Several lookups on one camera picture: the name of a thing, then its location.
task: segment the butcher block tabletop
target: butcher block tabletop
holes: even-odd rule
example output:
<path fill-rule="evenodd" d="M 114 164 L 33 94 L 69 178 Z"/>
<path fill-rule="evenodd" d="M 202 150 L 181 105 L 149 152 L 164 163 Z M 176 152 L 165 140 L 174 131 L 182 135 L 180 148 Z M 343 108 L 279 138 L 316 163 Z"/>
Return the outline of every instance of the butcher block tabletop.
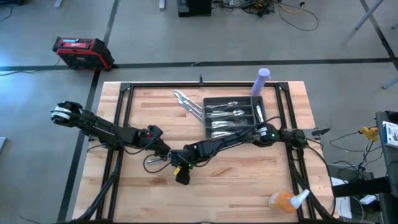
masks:
<path fill-rule="evenodd" d="M 106 82 L 96 114 L 113 122 L 121 82 Z M 288 82 L 297 126 L 315 127 L 304 82 Z M 248 96 L 250 87 L 190 87 L 178 88 L 187 97 L 203 104 L 207 97 Z M 164 132 L 162 139 L 172 149 L 205 139 L 203 124 L 183 109 L 173 94 L 174 88 L 134 87 L 129 124 L 147 128 L 154 124 Z M 275 88 L 262 91 L 267 118 L 279 115 Z M 284 101 L 288 128 L 290 118 Z M 126 104 L 122 107 L 123 123 Z M 280 121 L 270 121 L 276 128 Z M 91 142 L 90 146 L 99 144 Z M 310 145 L 322 154 L 320 146 Z M 84 213 L 100 190 L 108 151 L 101 147 L 87 153 L 73 218 Z M 175 181 L 174 167 L 150 174 L 142 167 L 143 159 L 152 154 L 144 151 L 136 155 L 125 154 L 118 188 L 114 222 L 297 222 L 297 213 L 282 213 L 269 207 L 269 197 L 280 190 L 293 192 L 287 163 L 286 148 L 282 142 L 271 147 L 243 144 L 222 151 L 205 167 L 191 170 L 189 185 Z M 311 191 L 330 212 L 333 193 L 330 180 L 321 159 L 306 149 L 305 164 Z M 164 164 L 153 165 L 156 170 Z M 103 217 L 107 217 L 111 190 L 108 192 Z"/>

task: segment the orange spray bottle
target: orange spray bottle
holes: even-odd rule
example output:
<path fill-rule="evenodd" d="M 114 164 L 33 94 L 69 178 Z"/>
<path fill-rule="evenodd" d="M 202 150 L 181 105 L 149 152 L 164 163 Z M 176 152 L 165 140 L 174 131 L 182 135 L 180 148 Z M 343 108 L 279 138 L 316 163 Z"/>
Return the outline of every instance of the orange spray bottle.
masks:
<path fill-rule="evenodd" d="M 298 195 L 286 191 L 276 192 L 271 195 L 269 206 L 270 208 L 279 209 L 286 213 L 292 213 L 299 208 L 309 193 L 310 191 L 307 189 Z"/>

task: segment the black box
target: black box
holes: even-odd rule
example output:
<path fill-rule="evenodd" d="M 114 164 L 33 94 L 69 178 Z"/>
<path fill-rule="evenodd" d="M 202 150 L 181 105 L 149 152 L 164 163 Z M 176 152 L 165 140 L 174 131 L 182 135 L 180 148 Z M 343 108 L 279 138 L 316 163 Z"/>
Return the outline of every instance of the black box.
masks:
<path fill-rule="evenodd" d="M 220 106 L 217 108 L 210 109 L 207 106 L 216 106 L 216 105 L 227 105 L 228 102 L 235 101 L 238 104 L 234 106 Z M 205 135 L 206 139 L 211 138 L 211 134 L 214 131 L 229 131 L 236 132 L 245 129 L 252 128 L 255 124 L 261 123 L 257 112 L 257 106 L 260 106 L 262 120 L 266 120 L 266 113 L 264 102 L 261 96 L 230 96 L 230 97 L 215 97 L 215 98 L 204 98 L 203 99 L 203 107 L 204 107 L 204 119 L 205 119 Z M 234 110 L 243 110 L 244 114 L 240 116 L 223 116 L 220 118 L 210 118 L 208 113 L 212 111 L 225 111 L 232 112 Z M 213 121 L 232 121 L 234 123 L 238 123 L 244 120 L 245 124 L 239 126 L 227 126 L 222 128 L 212 128 L 211 123 Z"/>
<path fill-rule="evenodd" d="M 211 0 L 177 0 L 179 17 L 211 16 Z"/>

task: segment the concrete floor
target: concrete floor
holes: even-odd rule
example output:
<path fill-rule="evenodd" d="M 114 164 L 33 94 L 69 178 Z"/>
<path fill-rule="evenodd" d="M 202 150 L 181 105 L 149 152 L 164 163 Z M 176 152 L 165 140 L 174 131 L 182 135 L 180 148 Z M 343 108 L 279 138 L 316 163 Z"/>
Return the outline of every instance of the concrete floor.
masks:
<path fill-rule="evenodd" d="M 298 4 L 294 0 L 284 2 Z M 61 9 L 54 9 L 52 4 L 53 1 L 31 0 L 0 22 L 0 71 L 7 66 L 53 65 L 57 57 L 51 47 L 57 36 L 104 37 L 113 1 L 65 0 Z M 239 10 L 214 10 L 211 17 L 179 19 L 173 1 L 168 1 L 164 12 L 159 12 L 158 6 L 158 0 L 120 1 L 109 40 L 117 63 L 388 57 L 369 21 L 353 32 L 365 13 L 357 0 L 306 1 L 306 8 L 320 20 L 319 28 L 313 32 L 288 26 L 277 13 L 258 19 Z M 391 30 L 390 26 L 398 22 L 394 11 L 397 8 L 397 1 L 385 0 L 374 14 L 395 54 L 398 30 Z M 0 18 L 7 13 L 0 7 Z M 298 26 L 313 24 L 305 14 L 285 16 Z M 357 164 L 361 153 L 334 149 L 328 140 L 362 126 L 373 126 L 376 111 L 398 110 L 398 85 L 388 90 L 379 88 L 398 75 L 392 63 L 268 67 L 275 80 L 305 82 L 317 126 L 331 128 L 322 141 L 328 162 L 344 159 Z M 92 110 L 98 105 L 103 82 L 192 81 L 198 80 L 199 74 L 205 81 L 254 80 L 259 68 L 147 68 L 101 73 Z M 52 124 L 49 111 L 63 100 L 84 105 L 92 78 L 93 72 L 73 70 L 0 77 L 0 136 L 9 138 L 0 154 L 0 223 L 26 223 L 19 215 L 41 223 L 56 221 L 78 130 Z M 366 140 L 353 136 L 339 144 L 364 149 Z M 377 158 L 379 153 L 370 154 L 368 160 Z M 83 151 L 78 177 L 84 158 Z M 367 170 L 376 177 L 383 176 L 383 159 L 370 164 Z M 70 207 L 78 184 L 76 180 Z"/>

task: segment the cutlery tray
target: cutlery tray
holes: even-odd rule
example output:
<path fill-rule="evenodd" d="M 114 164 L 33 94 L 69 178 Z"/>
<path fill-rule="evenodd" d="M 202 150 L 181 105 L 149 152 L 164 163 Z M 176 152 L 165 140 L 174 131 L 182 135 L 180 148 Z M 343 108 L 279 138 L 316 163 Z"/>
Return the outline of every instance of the cutlery tray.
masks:
<path fill-rule="evenodd" d="M 236 101 L 238 104 L 233 106 L 218 106 L 227 105 L 228 102 Z M 252 128 L 253 125 L 260 123 L 256 106 L 259 105 L 262 113 L 263 120 L 266 120 L 266 114 L 264 109 L 264 102 L 261 96 L 231 96 L 231 97 L 215 97 L 215 98 L 204 98 L 204 119 L 205 119 L 205 136 L 207 139 L 211 138 L 211 134 L 215 131 L 228 131 L 236 132 L 244 129 Z M 211 118 L 208 113 L 214 111 L 233 112 L 236 110 L 242 110 L 242 115 L 228 115 L 220 118 Z M 233 126 L 222 126 L 219 128 L 212 127 L 214 121 L 231 121 Z"/>

